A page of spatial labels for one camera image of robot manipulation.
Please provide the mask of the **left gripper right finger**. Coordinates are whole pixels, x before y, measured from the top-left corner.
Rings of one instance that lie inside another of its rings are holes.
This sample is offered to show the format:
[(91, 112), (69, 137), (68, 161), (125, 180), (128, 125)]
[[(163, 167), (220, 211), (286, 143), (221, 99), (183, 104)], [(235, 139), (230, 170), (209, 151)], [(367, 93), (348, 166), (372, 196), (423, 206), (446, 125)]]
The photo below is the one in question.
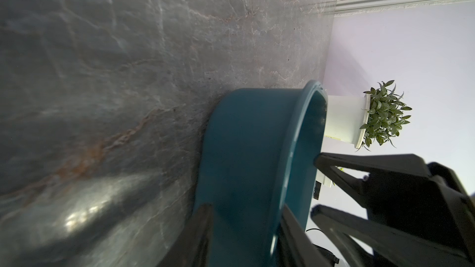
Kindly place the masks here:
[(287, 205), (278, 230), (279, 267), (330, 267), (329, 261), (310, 242)]

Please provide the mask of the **teal plastic storage box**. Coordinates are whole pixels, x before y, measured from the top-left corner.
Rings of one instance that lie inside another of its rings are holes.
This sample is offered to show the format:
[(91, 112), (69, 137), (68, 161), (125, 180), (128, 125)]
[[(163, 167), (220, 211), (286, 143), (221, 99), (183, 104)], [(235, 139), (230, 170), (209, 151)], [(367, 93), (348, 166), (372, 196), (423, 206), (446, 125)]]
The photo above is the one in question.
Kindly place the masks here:
[(209, 265), (270, 267), (287, 206), (305, 229), (327, 116), (315, 80), (302, 89), (238, 89), (207, 125), (195, 205), (214, 209)]

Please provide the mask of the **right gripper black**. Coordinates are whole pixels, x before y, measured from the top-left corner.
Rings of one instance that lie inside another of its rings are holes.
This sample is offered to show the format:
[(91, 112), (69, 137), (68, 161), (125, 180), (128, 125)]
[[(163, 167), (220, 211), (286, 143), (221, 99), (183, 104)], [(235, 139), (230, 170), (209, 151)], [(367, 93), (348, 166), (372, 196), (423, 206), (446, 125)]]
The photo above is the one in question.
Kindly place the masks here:
[(321, 153), (314, 166), (366, 208), (365, 220), (323, 205), (311, 218), (352, 267), (470, 267), (475, 261), (475, 206), (455, 173), (414, 154)]

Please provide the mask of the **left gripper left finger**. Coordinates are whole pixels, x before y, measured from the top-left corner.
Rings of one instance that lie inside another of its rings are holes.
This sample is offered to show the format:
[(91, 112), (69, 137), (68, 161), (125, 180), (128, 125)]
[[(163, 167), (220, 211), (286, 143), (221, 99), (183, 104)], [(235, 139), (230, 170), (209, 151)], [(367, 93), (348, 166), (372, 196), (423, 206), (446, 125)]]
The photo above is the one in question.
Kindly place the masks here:
[(203, 204), (193, 213), (158, 267), (206, 267), (212, 232), (213, 206)]

